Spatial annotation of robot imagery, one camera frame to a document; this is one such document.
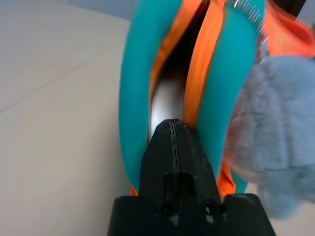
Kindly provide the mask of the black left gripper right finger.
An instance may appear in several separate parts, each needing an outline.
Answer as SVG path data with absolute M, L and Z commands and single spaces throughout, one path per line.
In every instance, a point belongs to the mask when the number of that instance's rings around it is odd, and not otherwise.
M 204 211 L 219 211 L 221 198 L 209 157 L 184 122 L 175 119 L 173 124 L 179 155 L 181 204 L 194 203 Z

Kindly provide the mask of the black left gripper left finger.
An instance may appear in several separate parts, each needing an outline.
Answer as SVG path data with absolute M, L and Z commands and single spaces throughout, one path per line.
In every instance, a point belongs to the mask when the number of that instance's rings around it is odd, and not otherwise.
M 161 211 L 178 210 L 177 140 L 173 119 L 155 129 L 142 157 L 139 196 L 150 198 Z

